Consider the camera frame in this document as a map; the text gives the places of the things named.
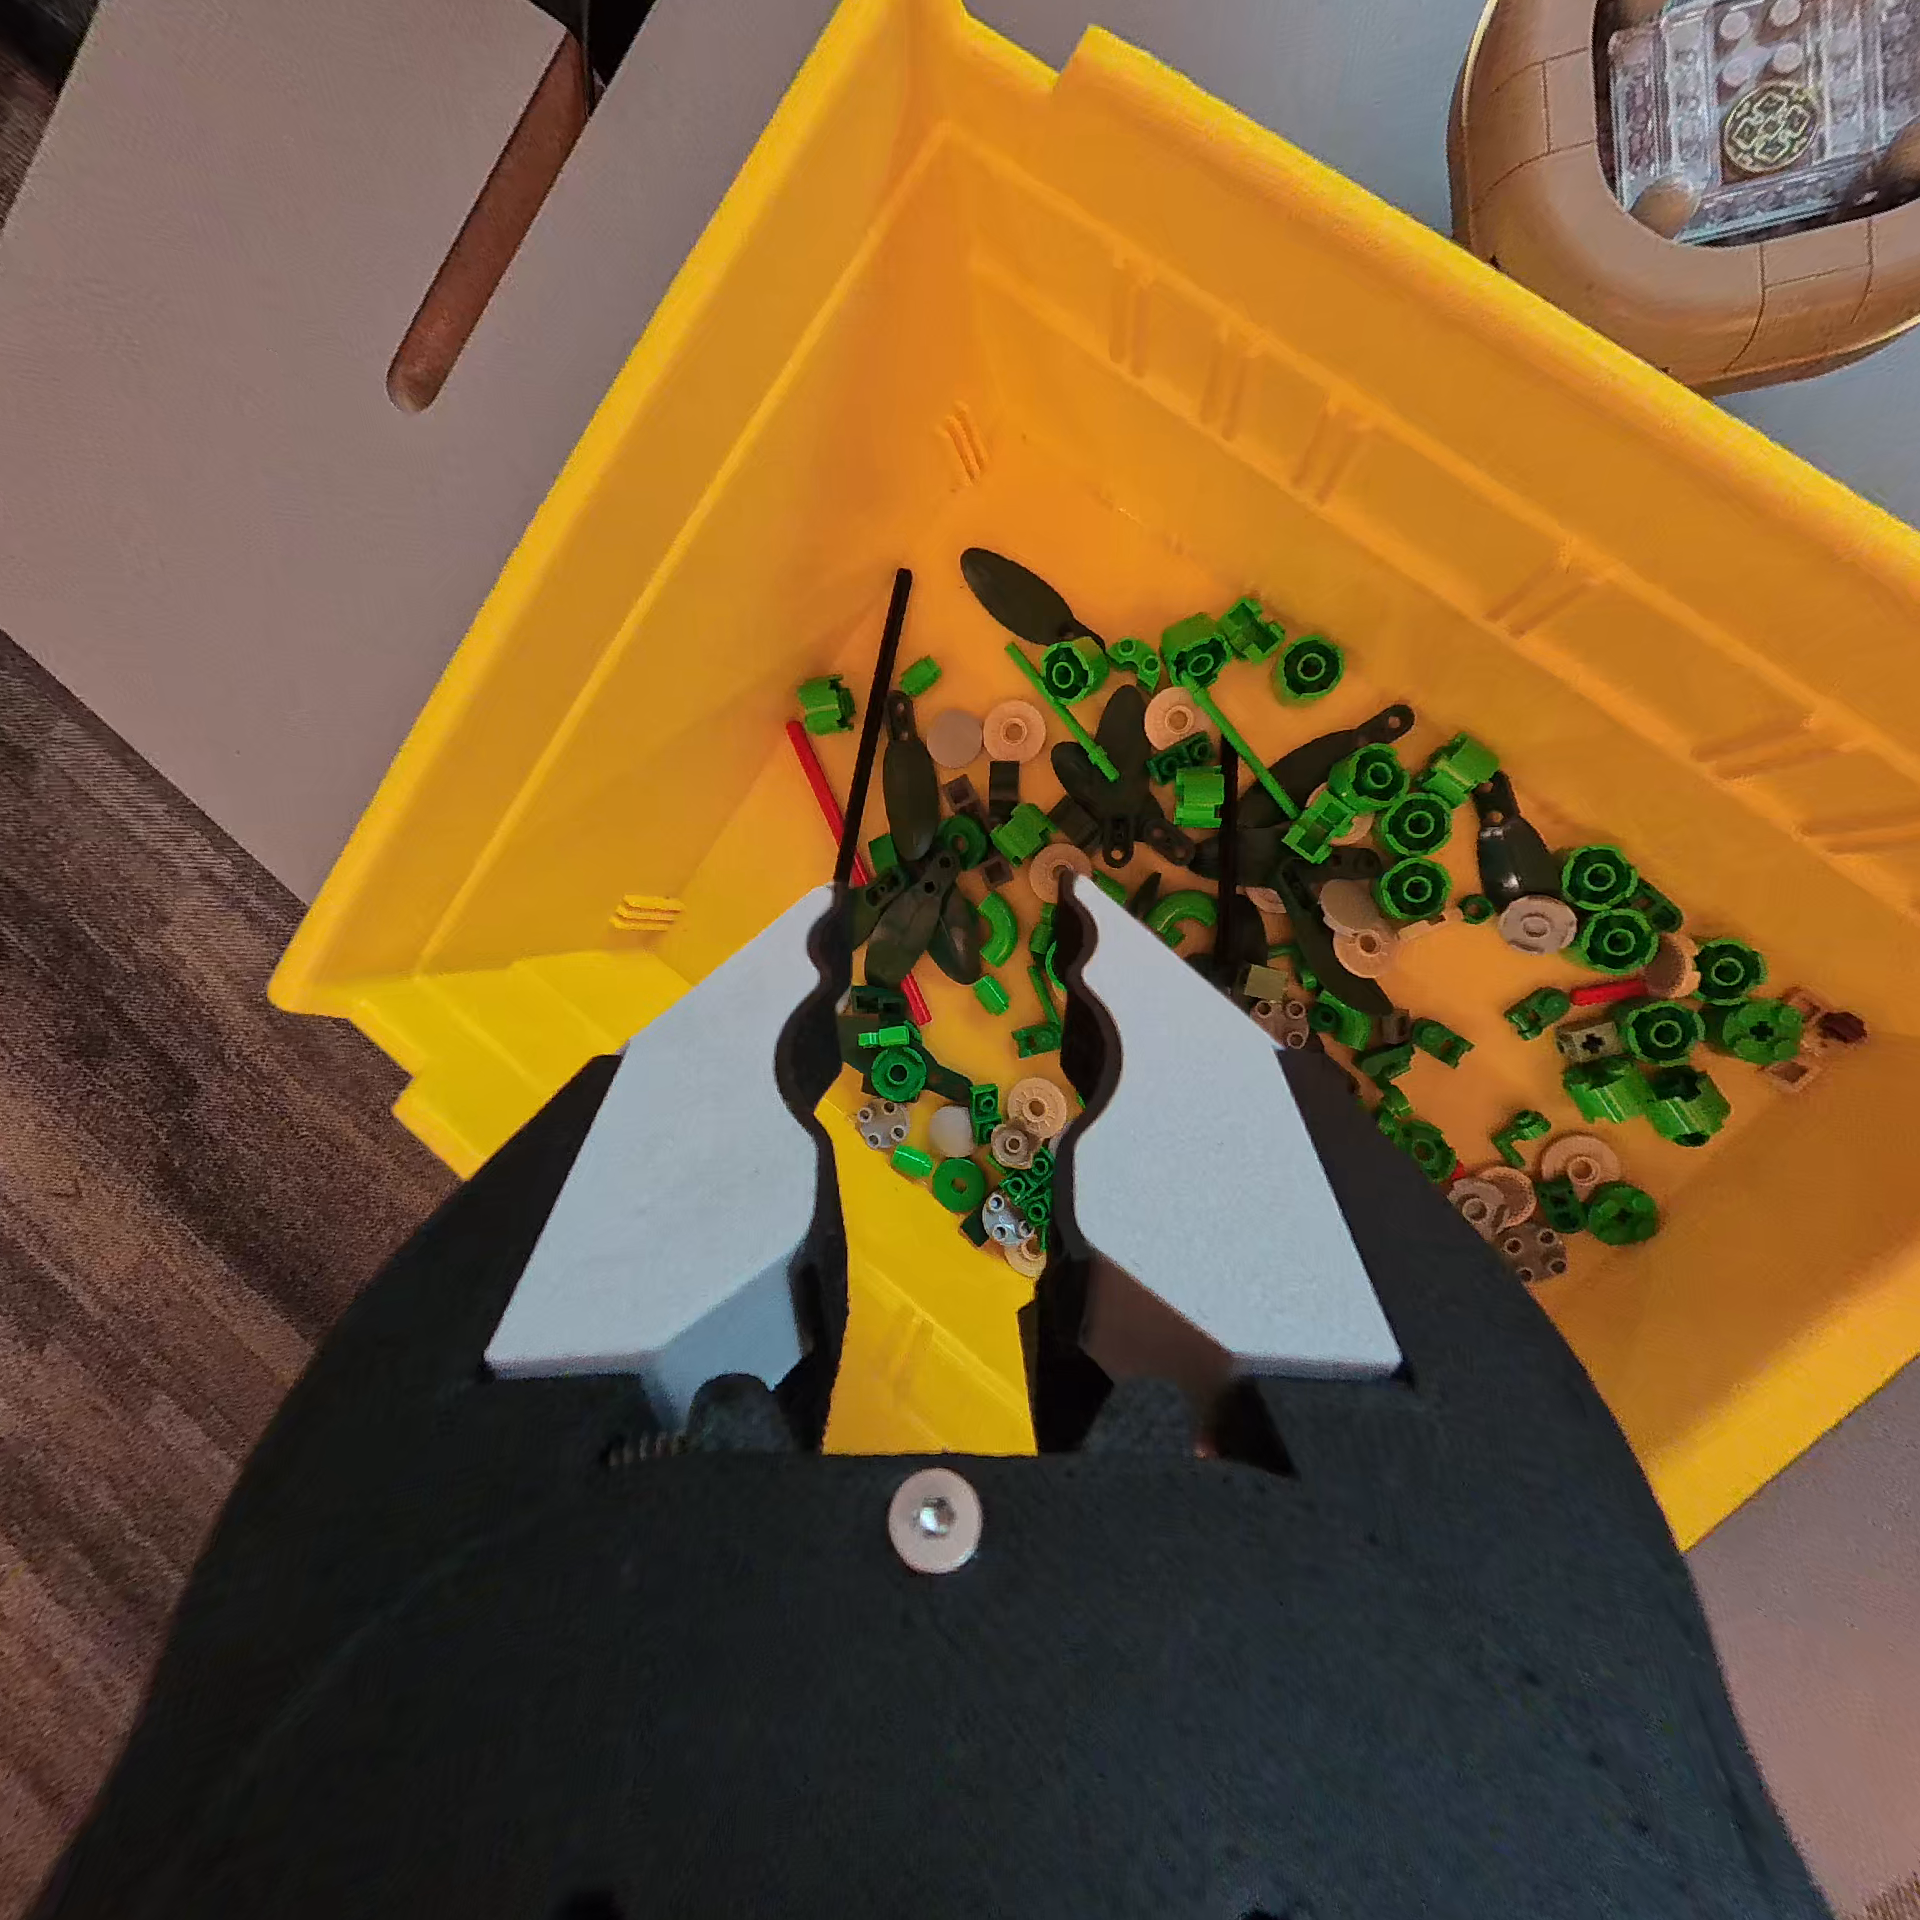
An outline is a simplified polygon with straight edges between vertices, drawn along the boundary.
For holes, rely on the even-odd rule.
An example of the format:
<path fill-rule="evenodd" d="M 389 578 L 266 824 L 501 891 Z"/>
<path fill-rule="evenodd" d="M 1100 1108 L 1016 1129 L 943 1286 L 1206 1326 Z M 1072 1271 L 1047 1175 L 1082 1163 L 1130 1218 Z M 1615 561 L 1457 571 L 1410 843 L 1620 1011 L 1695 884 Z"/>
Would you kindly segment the pile of small toy bricks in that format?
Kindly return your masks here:
<path fill-rule="evenodd" d="M 1050 1180 L 1073 1097 L 1060 1078 L 1062 883 L 1090 878 L 1212 978 L 1217 744 L 1239 755 L 1239 976 L 1230 994 L 1278 1048 L 1327 1050 L 1385 1142 L 1447 1192 L 1518 1280 L 1567 1271 L 1567 1247 L 1625 1249 L 1663 1226 L 1608 1132 L 1709 1145 L 1742 1063 L 1778 1092 L 1866 1043 L 1865 1020 L 1789 987 L 1762 948 L 1695 929 L 1618 843 L 1554 848 L 1500 755 L 1456 731 L 1408 762 L 1416 713 L 1382 706 L 1273 762 L 1220 704 L 1237 666 L 1265 666 L 1286 706 L 1333 695 L 1345 659 L 1286 633 L 1261 602 L 1100 639 L 1029 568 L 988 547 L 961 582 L 1012 639 L 1031 688 L 985 713 L 920 721 L 936 659 L 908 664 L 885 704 L 885 833 L 854 868 L 854 984 L 837 1017 L 854 1137 L 924 1184 L 966 1239 L 1036 1278 L 1050 1251 Z M 1485 1128 L 1481 1166 L 1418 1114 L 1418 1060 L 1456 1071 L 1471 1033 L 1408 1004 L 1402 953 L 1441 929 L 1487 929 L 1505 953 L 1577 969 L 1510 1000 L 1518 1043 L 1550 1043 L 1567 1116 L 1518 1106 Z M 928 1023 L 900 993 L 913 971 Z"/>

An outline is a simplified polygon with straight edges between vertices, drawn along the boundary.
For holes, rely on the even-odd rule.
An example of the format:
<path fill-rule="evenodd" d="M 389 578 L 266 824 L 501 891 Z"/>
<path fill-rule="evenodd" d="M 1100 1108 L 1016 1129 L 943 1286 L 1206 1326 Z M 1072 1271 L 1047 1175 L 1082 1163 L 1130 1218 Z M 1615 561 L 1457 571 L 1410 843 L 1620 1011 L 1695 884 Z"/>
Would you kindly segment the tan round brick model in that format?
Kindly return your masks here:
<path fill-rule="evenodd" d="M 1680 385 L 1916 330 L 1916 2 L 1496 2 L 1447 128 L 1453 239 Z"/>

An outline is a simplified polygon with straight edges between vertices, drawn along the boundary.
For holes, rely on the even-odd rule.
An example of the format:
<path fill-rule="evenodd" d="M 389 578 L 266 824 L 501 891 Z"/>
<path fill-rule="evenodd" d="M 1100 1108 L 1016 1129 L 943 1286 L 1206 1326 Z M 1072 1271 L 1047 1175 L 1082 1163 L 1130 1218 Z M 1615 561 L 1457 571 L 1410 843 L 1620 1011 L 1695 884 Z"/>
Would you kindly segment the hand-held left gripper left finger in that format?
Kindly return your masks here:
<path fill-rule="evenodd" d="M 768 1390 L 825 1442 L 848 1235 L 818 1106 L 840 1072 L 849 889 L 821 884 L 632 1033 L 486 1345 L 502 1378 L 631 1376 L 661 1430 Z"/>

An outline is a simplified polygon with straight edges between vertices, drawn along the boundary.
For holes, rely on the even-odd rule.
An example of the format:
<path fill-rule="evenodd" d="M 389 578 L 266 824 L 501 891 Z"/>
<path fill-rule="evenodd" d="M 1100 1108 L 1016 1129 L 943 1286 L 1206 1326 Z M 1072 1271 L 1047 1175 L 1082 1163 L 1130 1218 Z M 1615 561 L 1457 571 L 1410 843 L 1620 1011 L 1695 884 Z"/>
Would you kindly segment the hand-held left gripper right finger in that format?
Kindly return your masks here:
<path fill-rule="evenodd" d="M 1279 1048 L 1090 878 L 1062 883 L 1055 940 L 1082 1106 L 1031 1304 L 1038 1449 L 1080 1449 L 1130 1380 L 1212 1430 L 1250 1380 L 1397 1376 Z"/>

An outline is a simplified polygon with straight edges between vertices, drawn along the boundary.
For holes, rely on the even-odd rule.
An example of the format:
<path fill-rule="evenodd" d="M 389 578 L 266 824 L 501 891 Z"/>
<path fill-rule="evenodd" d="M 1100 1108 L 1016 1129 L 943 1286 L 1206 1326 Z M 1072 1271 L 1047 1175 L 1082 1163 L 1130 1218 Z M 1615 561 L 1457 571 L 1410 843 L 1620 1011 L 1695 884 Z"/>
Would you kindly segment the long black toy rod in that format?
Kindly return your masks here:
<path fill-rule="evenodd" d="M 1217 833 L 1215 833 L 1215 927 L 1214 927 L 1214 984 L 1232 994 L 1241 968 L 1239 940 L 1239 755 L 1232 740 L 1220 735 L 1217 774 L 1222 780 Z"/>
<path fill-rule="evenodd" d="M 887 611 L 880 631 L 880 648 L 874 654 L 872 672 L 871 672 L 871 688 L 869 702 L 862 719 L 862 729 L 856 737 L 854 751 L 854 769 L 848 784 L 848 804 L 844 810 L 844 825 L 837 834 L 837 854 L 834 854 L 834 872 L 832 883 L 837 889 L 848 889 L 854 883 L 854 868 L 858 865 L 858 831 L 862 819 L 872 782 L 872 767 L 880 751 L 880 731 L 885 719 L 885 704 L 889 694 L 894 690 L 895 680 L 895 656 L 897 643 L 905 626 L 905 611 L 913 588 L 913 574 L 910 568 L 897 568 L 894 576 L 894 586 L 887 600 Z"/>

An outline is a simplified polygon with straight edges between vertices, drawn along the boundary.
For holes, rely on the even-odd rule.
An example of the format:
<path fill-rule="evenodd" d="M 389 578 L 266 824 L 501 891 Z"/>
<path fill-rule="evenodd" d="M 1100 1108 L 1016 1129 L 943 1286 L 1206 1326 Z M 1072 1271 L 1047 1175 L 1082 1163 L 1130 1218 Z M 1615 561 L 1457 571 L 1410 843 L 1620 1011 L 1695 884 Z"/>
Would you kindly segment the yellow plastic bin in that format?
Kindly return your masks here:
<path fill-rule="evenodd" d="M 844 4 L 502 568 L 271 982 L 473 1175 L 794 899 L 783 740 L 864 694 L 897 568 L 930 711 L 1010 698 L 966 545 L 1096 633 L 1252 595 L 1766 985 L 1865 1024 L 1806 1090 L 1697 1052 L 1662 1231 L 1538 1300 L 1702 1539 L 1916 1358 L 1916 536 L 1104 32 Z"/>

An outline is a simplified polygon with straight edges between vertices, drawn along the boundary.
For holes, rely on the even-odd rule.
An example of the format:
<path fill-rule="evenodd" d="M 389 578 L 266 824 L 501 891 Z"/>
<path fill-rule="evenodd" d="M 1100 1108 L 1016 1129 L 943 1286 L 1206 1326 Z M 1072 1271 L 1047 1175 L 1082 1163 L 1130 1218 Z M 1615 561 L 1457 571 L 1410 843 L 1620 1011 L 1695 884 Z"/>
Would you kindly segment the long red toy rod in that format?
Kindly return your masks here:
<path fill-rule="evenodd" d="M 840 834 L 844 834 L 844 828 L 845 828 L 845 816 L 844 816 L 844 810 L 840 810 L 837 796 L 832 793 L 832 784 L 825 775 L 825 769 L 823 769 L 816 751 L 810 748 L 810 737 L 807 735 L 801 721 L 798 721 L 798 719 L 788 719 L 783 722 L 783 737 L 786 737 L 786 744 L 788 744 L 790 752 L 798 760 L 798 767 L 801 771 L 807 788 L 809 788 L 818 812 L 823 815 L 823 824 L 825 824 L 828 834 L 834 843 L 834 851 L 839 851 Z M 912 1016 L 912 1020 L 916 1024 L 924 1026 L 928 1023 L 930 1009 L 928 1009 L 928 1000 L 925 1000 L 925 994 L 920 991 L 920 984 L 913 976 L 913 971 L 908 971 L 900 993 L 905 996 L 908 1014 Z"/>

